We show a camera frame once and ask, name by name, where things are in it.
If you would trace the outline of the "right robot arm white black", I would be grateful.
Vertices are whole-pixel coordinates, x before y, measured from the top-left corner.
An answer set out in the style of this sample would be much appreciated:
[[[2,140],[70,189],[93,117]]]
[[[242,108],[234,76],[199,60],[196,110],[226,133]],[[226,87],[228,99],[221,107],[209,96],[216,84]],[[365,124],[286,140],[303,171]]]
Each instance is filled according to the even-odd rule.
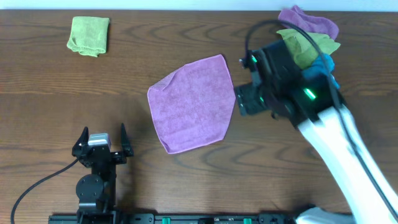
[[[327,69],[293,75],[253,72],[252,82],[234,91],[241,114],[270,110],[290,120],[319,153],[352,212],[313,207],[296,223],[397,223],[397,194],[367,150]]]

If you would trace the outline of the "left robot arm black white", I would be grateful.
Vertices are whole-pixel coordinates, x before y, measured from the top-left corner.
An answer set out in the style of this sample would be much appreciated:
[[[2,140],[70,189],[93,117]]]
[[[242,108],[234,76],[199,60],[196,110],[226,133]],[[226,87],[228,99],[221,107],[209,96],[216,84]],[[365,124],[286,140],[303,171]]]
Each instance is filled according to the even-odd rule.
[[[116,204],[116,166],[125,164],[134,151],[121,125],[121,150],[112,152],[107,133],[89,134],[84,128],[72,147],[72,156],[91,173],[82,177],[76,185],[79,206],[76,213],[78,224],[117,224],[123,222]]]

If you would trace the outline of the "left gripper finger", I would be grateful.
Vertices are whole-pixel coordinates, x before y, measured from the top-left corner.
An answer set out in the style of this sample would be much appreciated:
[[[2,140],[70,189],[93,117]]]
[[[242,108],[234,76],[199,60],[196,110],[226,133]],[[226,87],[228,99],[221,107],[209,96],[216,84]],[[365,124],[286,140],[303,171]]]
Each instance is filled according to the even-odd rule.
[[[126,132],[124,123],[121,123],[121,147],[124,152],[131,151],[131,143],[127,136],[127,132]]]
[[[87,127],[84,127],[83,132],[78,139],[77,145],[80,147],[84,147],[85,145],[88,144],[88,140],[89,140],[89,130]]]

